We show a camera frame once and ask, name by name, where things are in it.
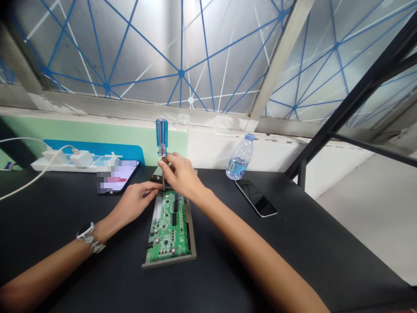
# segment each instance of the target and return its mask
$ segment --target white power strip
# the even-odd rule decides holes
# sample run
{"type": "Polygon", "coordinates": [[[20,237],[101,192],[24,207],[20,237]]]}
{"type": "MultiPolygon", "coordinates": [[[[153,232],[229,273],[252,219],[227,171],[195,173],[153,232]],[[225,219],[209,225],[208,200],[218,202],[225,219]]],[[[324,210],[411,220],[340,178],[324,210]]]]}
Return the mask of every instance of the white power strip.
{"type": "MultiPolygon", "coordinates": [[[[65,153],[64,155],[68,159],[68,162],[66,164],[51,164],[48,168],[48,171],[97,173],[97,161],[119,160],[117,156],[97,156],[92,153],[91,156],[93,157],[93,163],[85,168],[79,168],[75,167],[74,163],[72,163],[70,160],[70,156],[72,154],[65,153]]],[[[31,166],[36,171],[43,171],[48,163],[49,161],[45,157],[42,157],[33,162],[31,166]]]]}

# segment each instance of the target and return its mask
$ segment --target water bottle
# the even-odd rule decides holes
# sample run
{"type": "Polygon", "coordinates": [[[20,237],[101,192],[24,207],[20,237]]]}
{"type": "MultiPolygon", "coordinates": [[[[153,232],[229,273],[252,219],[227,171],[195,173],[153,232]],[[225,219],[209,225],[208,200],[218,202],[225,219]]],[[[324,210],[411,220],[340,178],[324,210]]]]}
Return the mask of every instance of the water bottle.
{"type": "Polygon", "coordinates": [[[254,139],[255,135],[248,133],[244,140],[237,145],[226,169],[228,178],[233,180],[242,178],[252,158],[254,139]]]}

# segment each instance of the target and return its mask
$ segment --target black smartphone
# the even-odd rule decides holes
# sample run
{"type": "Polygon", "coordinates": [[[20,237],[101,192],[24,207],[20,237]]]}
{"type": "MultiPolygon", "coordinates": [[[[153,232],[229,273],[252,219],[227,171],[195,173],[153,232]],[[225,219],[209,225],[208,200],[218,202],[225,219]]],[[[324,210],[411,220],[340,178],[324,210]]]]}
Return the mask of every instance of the black smartphone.
{"type": "Polygon", "coordinates": [[[250,180],[237,180],[235,181],[235,184],[238,186],[245,198],[248,199],[249,203],[260,217],[268,217],[278,213],[268,199],[250,180]]]}
{"type": "Polygon", "coordinates": [[[139,167],[139,161],[97,162],[97,193],[115,194],[122,192],[139,167]]]}

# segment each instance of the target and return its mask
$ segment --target black table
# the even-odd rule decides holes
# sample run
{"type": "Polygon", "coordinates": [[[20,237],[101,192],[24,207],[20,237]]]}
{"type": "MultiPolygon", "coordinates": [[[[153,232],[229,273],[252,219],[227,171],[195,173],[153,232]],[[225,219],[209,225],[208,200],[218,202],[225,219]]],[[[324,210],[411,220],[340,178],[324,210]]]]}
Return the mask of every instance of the black table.
{"type": "MultiPolygon", "coordinates": [[[[155,167],[138,169],[132,183],[155,167]]],[[[0,195],[35,174],[0,172],[0,195]]],[[[283,173],[246,172],[278,214],[260,218],[223,170],[199,170],[202,182],[270,243],[332,312],[388,312],[417,306],[417,294],[283,173]]],[[[104,218],[120,195],[97,195],[96,176],[46,173],[0,202],[0,284],[104,218]]],[[[221,233],[193,205],[197,259],[143,270],[153,203],[89,258],[41,307],[51,312],[270,311],[221,233]]]]}

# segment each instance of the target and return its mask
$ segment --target screwdriver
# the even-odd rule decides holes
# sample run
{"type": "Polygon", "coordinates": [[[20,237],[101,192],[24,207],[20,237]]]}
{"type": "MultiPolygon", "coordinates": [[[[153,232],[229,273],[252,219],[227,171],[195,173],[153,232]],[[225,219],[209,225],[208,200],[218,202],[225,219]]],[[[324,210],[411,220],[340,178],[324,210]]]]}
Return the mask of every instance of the screwdriver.
{"type": "MultiPolygon", "coordinates": [[[[166,148],[168,148],[168,121],[166,119],[156,120],[156,144],[158,145],[158,155],[164,162],[166,148]]],[[[165,191],[165,175],[162,173],[162,190],[165,191]]]]}

